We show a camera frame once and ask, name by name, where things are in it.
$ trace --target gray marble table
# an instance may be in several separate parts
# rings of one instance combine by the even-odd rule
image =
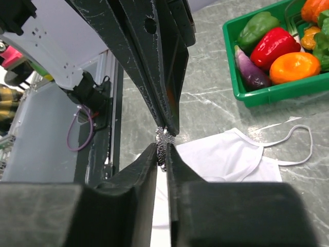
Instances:
[[[285,137],[296,124],[312,129],[314,150],[304,165],[281,169],[283,180],[300,193],[323,247],[329,246],[329,92],[247,109],[235,100],[222,25],[276,0],[224,0],[194,13],[197,43],[180,100],[177,144],[238,128],[259,142]],[[126,75],[123,92],[121,169],[154,141],[156,125],[140,93]],[[297,130],[291,139],[265,150],[265,155],[300,161],[309,153],[309,136]]]

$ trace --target green plastic tray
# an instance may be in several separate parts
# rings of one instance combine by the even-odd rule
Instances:
[[[289,13],[300,12],[306,0],[297,1],[297,3],[290,8]],[[252,92],[248,92],[244,87],[239,70],[237,69],[234,61],[234,46],[236,40],[245,27],[247,22],[257,13],[262,11],[269,11],[273,16],[278,18],[281,22],[281,26],[286,28],[284,20],[284,10],[287,5],[291,3],[291,0],[284,0],[252,13],[243,15],[236,19],[232,19],[223,25],[225,46],[227,52],[227,58],[231,73],[233,93],[237,100],[243,101],[246,107],[255,107],[257,105],[269,104],[272,102],[280,101],[283,99],[299,97],[302,95],[318,93],[321,91],[329,90],[329,73],[321,74],[305,78],[302,80],[275,85],[266,89],[260,89]],[[303,36],[303,29],[308,24],[298,27],[300,38]]]

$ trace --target eggplant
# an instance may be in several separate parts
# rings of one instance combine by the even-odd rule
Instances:
[[[235,63],[244,79],[245,85],[250,90],[264,89],[272,86],[270,78],[238,47],[235,50]]]

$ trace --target yellow plaid fabric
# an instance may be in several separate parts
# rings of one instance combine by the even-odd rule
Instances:
[[[22,93],[0,85],[0,135],[4,136],[9,131],[17,108],[20,104]]]

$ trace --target white face mask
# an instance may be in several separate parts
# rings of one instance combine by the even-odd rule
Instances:
[[[288,140],[297,128],[306,129],[310,137],[310,153],[299,162],[277,161],[264,157],[265,147]],[[277,142],[257,143],[238,129],[176,147],[182,160],[208,182],[281,182],[279,166],[305,163],[312,155],[313,138],[310,128],[296,125],[288,135]],[[151,247],[169,247],[169,207],[167,176],[158,169]]]

